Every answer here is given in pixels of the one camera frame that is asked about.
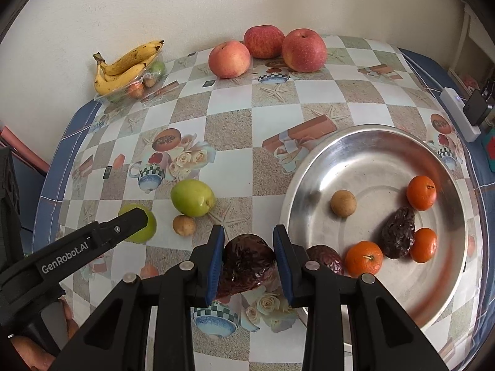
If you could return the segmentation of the small tangerine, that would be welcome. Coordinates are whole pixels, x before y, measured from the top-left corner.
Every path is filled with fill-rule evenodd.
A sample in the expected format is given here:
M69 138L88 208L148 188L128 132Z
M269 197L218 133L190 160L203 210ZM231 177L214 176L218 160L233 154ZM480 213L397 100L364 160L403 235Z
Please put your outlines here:
M421 228L415 232L415 242L409 255L417 263L425 263L431 260L437 250L437 235L430 228Z

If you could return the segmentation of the small longan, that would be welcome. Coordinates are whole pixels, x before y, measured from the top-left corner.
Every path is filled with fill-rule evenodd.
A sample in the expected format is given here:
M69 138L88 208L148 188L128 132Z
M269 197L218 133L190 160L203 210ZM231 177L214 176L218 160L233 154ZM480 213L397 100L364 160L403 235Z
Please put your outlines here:
M196 231L196 222L193 218L186 215L178 215L173 219L172 227L177 235L189 237Z
M357 200L350 191L338 190L330 199L330 208L336 216L347 218L356 211Z

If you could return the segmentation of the green jujube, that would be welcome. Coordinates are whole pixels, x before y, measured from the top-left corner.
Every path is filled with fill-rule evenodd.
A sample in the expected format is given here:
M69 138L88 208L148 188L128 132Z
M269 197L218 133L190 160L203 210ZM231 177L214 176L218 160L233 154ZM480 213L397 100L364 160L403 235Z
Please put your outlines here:
M211 188L196 179L182 180L174 185L170 192L170 199L179 212L191 218L206 215L217 202Z
M118 214L123 215L132 209L142 209L144 213L147 215L148 221L147 221L147 225L144 228L140 229L138 232L126 238L126 242L131 242L135 244L145 244L147 241L151 240L156 233L157 230L156 217L149 208L137 203L130 203L122 206Z

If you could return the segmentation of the right green jujube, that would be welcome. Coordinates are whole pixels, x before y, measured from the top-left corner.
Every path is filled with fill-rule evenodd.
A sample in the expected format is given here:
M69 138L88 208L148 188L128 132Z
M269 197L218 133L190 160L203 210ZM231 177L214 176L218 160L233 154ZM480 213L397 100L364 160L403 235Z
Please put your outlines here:
M191 218L206 215L217 202L211 188L196 179L182 180L174 185L170 192L170 199L179 212Z

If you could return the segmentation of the red chair back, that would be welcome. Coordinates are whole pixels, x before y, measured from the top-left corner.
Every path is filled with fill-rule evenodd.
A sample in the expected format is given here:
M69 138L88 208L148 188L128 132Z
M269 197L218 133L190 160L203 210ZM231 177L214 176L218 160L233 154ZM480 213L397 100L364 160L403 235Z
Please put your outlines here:
M50 166L25 145L7 126L1 125L1 138L11 145L18 154L40 171L47 173Z

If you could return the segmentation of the large steel round tray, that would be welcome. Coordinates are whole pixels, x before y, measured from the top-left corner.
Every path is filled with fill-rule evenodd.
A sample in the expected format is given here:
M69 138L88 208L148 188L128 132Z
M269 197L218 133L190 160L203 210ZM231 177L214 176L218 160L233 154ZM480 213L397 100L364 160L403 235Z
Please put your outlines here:
M466 171L453 173L446 149L433 150L391 126L353 126L325 137L304 159L284 198L280 220L291 240L328 245L339 254L363 240L378 242L389 217L409 202L413 177L427 176L437 198L415 213L415 226L438 238L435 256L419 264L405 256L385 258L378 279L435 346L474 334L482 276L482 228L476 196ZM350 191L357 208L336 216L330 199Z

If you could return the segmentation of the lower yellow banana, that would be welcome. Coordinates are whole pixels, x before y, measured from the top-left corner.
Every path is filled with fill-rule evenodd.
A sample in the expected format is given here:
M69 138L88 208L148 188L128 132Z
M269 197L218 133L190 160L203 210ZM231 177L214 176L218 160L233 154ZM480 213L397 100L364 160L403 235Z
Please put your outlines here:
M106 75L103 71L103 64L105 63L103 57L99 53L94 54L93 57L97 61L94 87L100 96L104 96L138 79L144 73L147 66L157 57L157 54L153 54L149 58L133 65L120 75Z

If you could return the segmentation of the checkered patterned tablecloth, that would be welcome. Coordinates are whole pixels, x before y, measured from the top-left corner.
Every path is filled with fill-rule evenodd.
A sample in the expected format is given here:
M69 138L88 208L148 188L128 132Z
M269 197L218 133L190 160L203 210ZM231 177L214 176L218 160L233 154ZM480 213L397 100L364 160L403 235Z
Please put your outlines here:
M217 79L200 51L168 62L160 96L118 103L90 101L72 117L55 150L39 199L33 248L39 249L92 221L140 203L157 220L145 244L123 242L93 260L62 286L74 319L83 323L127 272L165 271L207 236L214 223L228 237L252 232L269 238L301 155L263 147L264 140L319 116L337 130L395 126L446 149L453 173L466 171L482 228L482 276L474 334L435 346L451 369L467 365L490 327L484 304L487 261L486 196L493 191L486 158L464 141L441 105L450 77L435 61L405 49L336 35L325 36L327 61L316 73L294 73L280 59L255 60L237 79ZM170 192L182 180L207 184L217 202L189 237L174 232L183 215Z

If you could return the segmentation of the upper yellow banana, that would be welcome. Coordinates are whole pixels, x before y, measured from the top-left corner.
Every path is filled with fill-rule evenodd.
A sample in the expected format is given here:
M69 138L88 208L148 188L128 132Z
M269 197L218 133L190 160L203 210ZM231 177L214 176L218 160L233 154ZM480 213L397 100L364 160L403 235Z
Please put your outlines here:
M132 49L112 64L107 64L100 53L93 54L93 58L101 65L106 75L115 76L124 73L134 65L159 54L165 44L164 40L154 40Z

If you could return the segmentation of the clear plastic fruit tray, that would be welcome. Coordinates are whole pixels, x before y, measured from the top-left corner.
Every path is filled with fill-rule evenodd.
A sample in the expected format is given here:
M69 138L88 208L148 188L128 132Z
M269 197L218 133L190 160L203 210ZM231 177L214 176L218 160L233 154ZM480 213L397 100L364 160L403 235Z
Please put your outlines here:
M165 62L157 55L138 79L135 79L126 86L104 96L100 96L96 92L95 100L100 101L101 103L118 103L122 100L141 100L144 97L144 92L147 91L147 89L155 87L165 74Z

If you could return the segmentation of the teal box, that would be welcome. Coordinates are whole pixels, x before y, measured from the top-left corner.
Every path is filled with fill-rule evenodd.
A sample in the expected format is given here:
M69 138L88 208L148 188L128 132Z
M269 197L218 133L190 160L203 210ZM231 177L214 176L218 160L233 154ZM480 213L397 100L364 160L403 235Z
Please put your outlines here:
M493 127L482 139L482 145L488 158L488 165L495 173L495 128Z

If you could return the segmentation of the pale pink apple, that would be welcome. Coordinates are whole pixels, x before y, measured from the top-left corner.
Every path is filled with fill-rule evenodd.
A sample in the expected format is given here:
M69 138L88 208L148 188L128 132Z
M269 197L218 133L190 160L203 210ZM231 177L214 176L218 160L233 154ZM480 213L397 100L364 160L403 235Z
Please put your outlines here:
M248 48L236 40L217 45L208 57L211 72L222 79L243 75L248 71L250 64L251 54Z

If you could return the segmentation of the white power strip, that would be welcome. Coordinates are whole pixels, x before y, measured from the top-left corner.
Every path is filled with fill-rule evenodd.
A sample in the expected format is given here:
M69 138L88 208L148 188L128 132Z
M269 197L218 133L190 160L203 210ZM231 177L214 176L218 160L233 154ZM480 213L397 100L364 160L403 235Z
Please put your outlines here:
M465 104L462 98L454 89L446 87L441 91L440 99L451 119L456 123L456 127L462 134L462 137L464 137L468 143L475 142L481 135L481 131L478 126L473 126L468 121L463 111Z

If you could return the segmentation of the middle red apple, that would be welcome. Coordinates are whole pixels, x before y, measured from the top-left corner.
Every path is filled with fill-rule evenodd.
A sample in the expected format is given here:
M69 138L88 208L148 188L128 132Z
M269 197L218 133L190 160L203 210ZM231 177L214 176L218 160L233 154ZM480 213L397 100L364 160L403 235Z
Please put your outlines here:
M272 59L281 55L284 33L273 25L259 25L249 28L243 36L243 43L253 58Z

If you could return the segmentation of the white wooden chair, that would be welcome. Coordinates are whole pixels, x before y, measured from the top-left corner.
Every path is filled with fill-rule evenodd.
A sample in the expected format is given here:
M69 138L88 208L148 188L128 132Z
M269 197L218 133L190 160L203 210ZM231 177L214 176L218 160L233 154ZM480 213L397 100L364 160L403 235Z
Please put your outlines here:
M448 73L468 95L475 88L482 89L493 71L494 42L466 3L460 38Z

